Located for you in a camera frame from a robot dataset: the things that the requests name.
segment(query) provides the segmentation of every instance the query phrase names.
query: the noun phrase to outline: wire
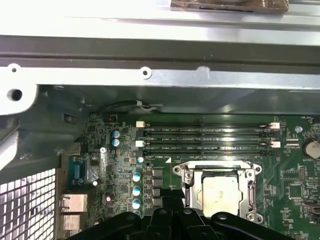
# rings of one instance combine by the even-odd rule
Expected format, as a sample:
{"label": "wire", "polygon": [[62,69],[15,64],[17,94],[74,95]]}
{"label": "wire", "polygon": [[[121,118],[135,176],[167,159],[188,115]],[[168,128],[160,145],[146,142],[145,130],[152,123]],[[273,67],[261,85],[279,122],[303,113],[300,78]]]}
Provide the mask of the wire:
{"label": "wire", "polygon": [[144,112],[151,112],[151,111],[157,110],[156,107],[149,106],[139,100],[125,100],[125,101],[114,102],[112,104],[104,106],[104,107],[100,108],[97,111],[97,113],[101,115],[101,114],[105,114],[107,111],[109,111],[111,109],[117,109],[117,108],[128,107],[128,106],[138,106]]}

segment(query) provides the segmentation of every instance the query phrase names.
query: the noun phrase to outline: cpu socket lever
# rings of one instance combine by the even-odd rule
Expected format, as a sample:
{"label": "cpu socket lever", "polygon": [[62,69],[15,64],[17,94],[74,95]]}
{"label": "cpu socket lever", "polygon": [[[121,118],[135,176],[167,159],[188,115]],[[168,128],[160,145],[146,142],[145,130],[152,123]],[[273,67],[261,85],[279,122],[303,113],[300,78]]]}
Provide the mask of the cpu socket lever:
{"label": "cpu socket lever", "polygon": [[227,212],[256,224],[263,222],[256,205],[260,165],[243,160],[200,160],[178,164],[172,171],[181,177],[185,207],[200,209],[208,218]]}

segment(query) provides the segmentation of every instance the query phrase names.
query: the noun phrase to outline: metal bracket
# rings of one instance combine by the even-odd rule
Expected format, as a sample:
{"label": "metal bracket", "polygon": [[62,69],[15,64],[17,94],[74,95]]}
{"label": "metal bracket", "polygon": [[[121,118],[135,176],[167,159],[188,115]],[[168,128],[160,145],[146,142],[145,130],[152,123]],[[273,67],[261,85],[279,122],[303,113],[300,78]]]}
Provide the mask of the metal bracket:
{"label": "metal bracket", "polygon": [[[242,160],[201,160],[181,163],[172,171],[181,177],[185,206],[203,210],[206,217],[224,209],[251,222],[263,222],[256,206],[256,175],[262,172],[260,165]],[[233,195],[234,200],[226,206],[224,201]]]}
{"label": "metal bracket", "polygon": [[23,68],[12,63],[1,71],[0,115],[18,114],[29,109],[38,95],[38,86],[23,78]]}

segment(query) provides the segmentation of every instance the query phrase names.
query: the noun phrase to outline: metal frame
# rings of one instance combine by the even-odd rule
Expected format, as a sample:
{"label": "metal frame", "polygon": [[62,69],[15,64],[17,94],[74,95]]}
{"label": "metal frame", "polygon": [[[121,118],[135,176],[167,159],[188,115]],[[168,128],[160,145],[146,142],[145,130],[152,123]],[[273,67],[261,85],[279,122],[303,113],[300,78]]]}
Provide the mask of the metal frame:
{"label": "metal frame", "polygon": [[7,14],[0,19],[6,24],[0,26],[0,35],[320,44],[320,6],[315,0],[291,0],[289,11],[283,16],[171,10],[170,0],[123,0],[121,7],[118,2],[71,0],[63,9],[47,9],[39,4],[36,12],[27,3],[20,3],[19,7],[28,9],[28,13],[17,11],[10,4],[4,6]]}

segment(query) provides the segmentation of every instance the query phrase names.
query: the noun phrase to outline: ventilation grille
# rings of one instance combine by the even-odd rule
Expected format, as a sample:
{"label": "ventilation grille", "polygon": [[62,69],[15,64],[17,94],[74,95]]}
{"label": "ventilation grille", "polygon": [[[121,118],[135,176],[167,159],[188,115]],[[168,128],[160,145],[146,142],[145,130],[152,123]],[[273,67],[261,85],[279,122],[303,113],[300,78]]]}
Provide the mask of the ventilation grille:
{"label": "ventilation grille", "polygon": [[53,240],[55,187],[55,169],[2,184],[0,240]]}

